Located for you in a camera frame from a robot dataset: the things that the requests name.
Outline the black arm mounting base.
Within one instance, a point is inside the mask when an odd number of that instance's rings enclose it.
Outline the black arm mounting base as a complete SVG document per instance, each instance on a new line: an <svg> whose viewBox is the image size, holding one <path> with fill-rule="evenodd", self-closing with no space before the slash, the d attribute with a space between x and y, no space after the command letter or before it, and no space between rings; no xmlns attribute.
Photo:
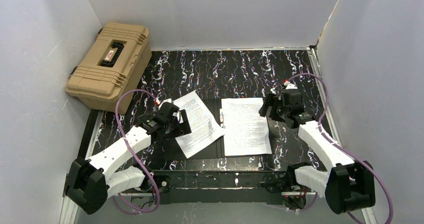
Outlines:
<svg viewBox="0 0 424 224"><path fill-rule="evenodd" d="M165 171L153 173L160 203L250 203L301 208L314 192L292 185L284 171Z"/></svg>

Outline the printed white paper sheets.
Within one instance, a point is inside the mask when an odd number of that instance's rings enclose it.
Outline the printed white paper sheets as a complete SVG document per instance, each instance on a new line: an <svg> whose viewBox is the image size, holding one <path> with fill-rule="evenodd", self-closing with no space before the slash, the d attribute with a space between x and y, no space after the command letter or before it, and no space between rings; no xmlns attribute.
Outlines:
<svg viewBox="0 0 424 224"><path fill-rule="evenodd" d="M259 97L221 100L225 156L272 154L268 121L259 115L263 102Z"/></svg>

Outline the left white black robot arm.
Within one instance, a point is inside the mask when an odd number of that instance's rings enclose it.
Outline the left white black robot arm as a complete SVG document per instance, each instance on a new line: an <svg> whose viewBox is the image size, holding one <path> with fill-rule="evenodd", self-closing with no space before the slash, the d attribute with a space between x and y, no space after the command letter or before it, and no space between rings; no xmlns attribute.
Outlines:
<svg viewBox="0 0 424 224"><path fill-rule="evenodd" d="M150 174L147 169L133 165L118 171L119 167L154 141L173 140L190 133L186 110L164 102L104 151L75 159L66 178L64 194L85 213L93 214L108 198L147 183Z"/></svg>

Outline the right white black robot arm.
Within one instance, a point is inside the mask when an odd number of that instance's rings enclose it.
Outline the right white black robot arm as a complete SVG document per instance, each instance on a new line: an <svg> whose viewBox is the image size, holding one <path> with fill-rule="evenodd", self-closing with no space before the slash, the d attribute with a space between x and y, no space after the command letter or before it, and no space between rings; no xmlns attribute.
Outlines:
<svg viewBox="0 0 424 224"><path fill-rule="evenodd" d="M292 164L282 177L264 182L263 187L268 190L293 186L309 188L322 195L336 214L375 205L372 166L368 162L360 163L338 149L317 118L304 110L299 90L284 89L279 95L267 94L259 115L297 129L298 137L318 155L326 168L326 171L319 171L306 162Z"/></svg>

